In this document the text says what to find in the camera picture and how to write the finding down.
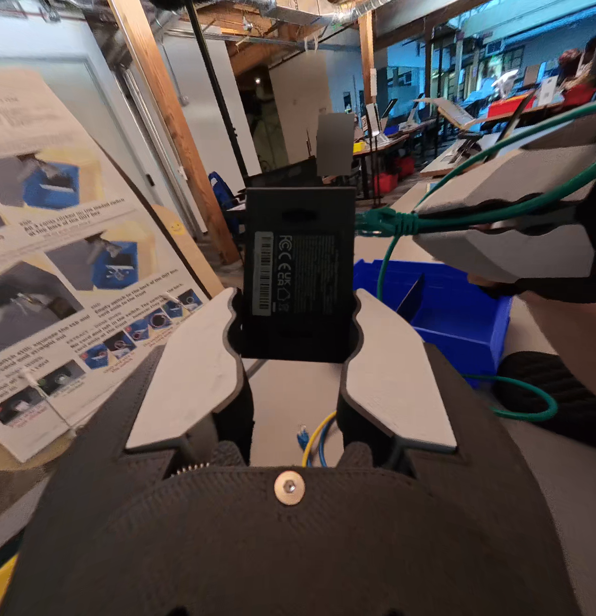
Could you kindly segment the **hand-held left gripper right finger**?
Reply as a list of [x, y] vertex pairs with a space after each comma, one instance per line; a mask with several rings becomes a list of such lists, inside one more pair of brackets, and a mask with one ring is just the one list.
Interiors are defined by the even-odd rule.
[[412, 449], [457, 448], [423, 339], [367, 290], [355, 292], [354, 351], [340, 375], [340, 399], [388, 437]]

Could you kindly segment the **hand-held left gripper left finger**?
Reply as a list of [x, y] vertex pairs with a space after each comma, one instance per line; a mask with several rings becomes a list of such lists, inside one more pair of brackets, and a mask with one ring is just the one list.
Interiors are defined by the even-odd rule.
[[254, 402], [241, 358], [242, 293], [227, 288], [188, 317], [125, 382], [133, 404], [125, 452], [171, 450], [205, 465], [230, 442], [248, 465]]

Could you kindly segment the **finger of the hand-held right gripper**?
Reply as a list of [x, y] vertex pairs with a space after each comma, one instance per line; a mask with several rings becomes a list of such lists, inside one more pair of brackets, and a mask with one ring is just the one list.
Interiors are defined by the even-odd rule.
[[436, 261], [489, 281], [587, 278], [595, 249], [584, 226], [569, 224], [540, 235], [511, 228], [487, 233], [470, 228], [414, 236]]
[[496, 143], [445, 176], [414, 227], [476, 227], [537, 216], [596, 227], [596, 113], [564, 113]]

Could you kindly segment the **black network switch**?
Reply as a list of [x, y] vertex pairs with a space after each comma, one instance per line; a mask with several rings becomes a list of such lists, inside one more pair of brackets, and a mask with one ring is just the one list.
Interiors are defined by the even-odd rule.
[[342, 364], [350, 355], [355, 189], [246, 191], [241, 350]]

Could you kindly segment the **person's right forearm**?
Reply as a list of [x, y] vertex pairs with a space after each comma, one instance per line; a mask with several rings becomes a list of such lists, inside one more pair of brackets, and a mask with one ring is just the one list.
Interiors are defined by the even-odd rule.
[[566, 303], [530, 291], [520, 298], [564, 365], [596, 396], [596, 303]]

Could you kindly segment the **person's right hand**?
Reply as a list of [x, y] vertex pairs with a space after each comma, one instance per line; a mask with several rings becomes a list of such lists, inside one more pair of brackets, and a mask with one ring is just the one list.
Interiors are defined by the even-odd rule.
[[491, 281], [479, 275], [471, 274], [471, 273], [467, 275], [467, 280], [468, 282], [470, 282], [471, 284], [477, 287], [486, 288], [486, 289], [502, 289], [502, 288], [513, 286], [513, 284], [510, 284], [510, 283], [500, 283], [496, 281]]

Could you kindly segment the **blue plastic bin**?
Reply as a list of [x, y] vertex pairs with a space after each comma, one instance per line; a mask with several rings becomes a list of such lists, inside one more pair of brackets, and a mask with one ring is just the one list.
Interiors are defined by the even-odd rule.
[[465, 273], [436, 262], [389, 262], [382, 301], [396, 312], [421, 273], [422, 305], [410, 324], [435, 346], [473, 389], [485, 383], [471, 376], [496, 374], [504, 350], [511, 297], [494, 299], [467, 281]]

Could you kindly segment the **black bin divider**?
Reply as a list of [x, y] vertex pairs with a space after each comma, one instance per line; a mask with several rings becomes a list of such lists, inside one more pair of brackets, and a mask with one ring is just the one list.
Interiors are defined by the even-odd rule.
[[421, 273], [396, 310], [396, 313], [409, 324], [412, 323], [421, 308], [424, 286], [425, 274]]

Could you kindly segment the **wooden poster board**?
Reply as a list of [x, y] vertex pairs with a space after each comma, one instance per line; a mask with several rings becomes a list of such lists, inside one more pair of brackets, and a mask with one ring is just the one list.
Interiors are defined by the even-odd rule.
[[158, 346], [223, 290], [161, 206], [0, 256], [0, 471], [59, 456]]

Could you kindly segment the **printed instruction poster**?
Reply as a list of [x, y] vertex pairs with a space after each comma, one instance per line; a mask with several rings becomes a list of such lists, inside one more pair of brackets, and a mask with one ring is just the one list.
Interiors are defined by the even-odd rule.
[[208, 302], [147, 204], [39, 73], [0, 68], [0, 450], [15, 465]]

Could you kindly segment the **blue office chair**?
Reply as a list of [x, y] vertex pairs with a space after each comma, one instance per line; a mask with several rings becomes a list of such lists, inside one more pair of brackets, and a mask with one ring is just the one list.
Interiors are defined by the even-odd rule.
[[233, 236], [240, 235], [240, 221], [238, 215], [235, 212], [227, 214], [227, 212], [239, 205], [238, 198], [234, 196], [227, 183], [217, 172], [213, 171], [209, 173], [208, 179], [230, 233]]

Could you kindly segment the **black pole lamp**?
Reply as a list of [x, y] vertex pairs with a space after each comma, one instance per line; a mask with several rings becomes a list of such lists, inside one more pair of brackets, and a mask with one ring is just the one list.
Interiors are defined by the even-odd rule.
[[228, 135], [228, 139], [230, 141], [234, 157], [236, 159], [236, 163], [238, 165], [238, 169], [240, 171], [241, 178], [246, 187], [249, 186], [249, 173], [246, 167], [245, 160], [243, 158], [243, 154], [241, 152], [240, 144], [238, 142], [238, 135], [233, 126], [233, 122], [228, 110], [228, 107], [225, 102], [225, 97], [222, 92], [222, 88], [220, 87], [220, 83], [217, 78], [217, 74], [214, 68], [214, 64], [210, 57], [209, 48], [204, 38], [204, 34], [202, 31], [202, 27], [200, 25], [199, 19], [196, 15], [196, 10], [194, 7], [193, 1], [185, 2], [186, 12], [188, 14], [189, 22], [191, 23], [193, 34], [195, 40], [198, 44], [199, 50], [201, 52], [202, 61], [204, 63], [204, 67], [206, 69], [206, 73], [208, 74], [208, 78], [210, 81], [210, 85], [212, 88], [213, 95], [217, 102], [217, 106], [222, 117], [222, 121], [225, 126], [226, 133]]

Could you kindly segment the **slim wooden support post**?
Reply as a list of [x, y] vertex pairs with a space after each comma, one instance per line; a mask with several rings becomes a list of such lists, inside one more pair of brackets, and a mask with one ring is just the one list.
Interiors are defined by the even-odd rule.
[[364, 104], [373, 104], [377, 97], [377, 71], [374, 66], [373, 12], [358, 19], [360, 52], [362, 58]]

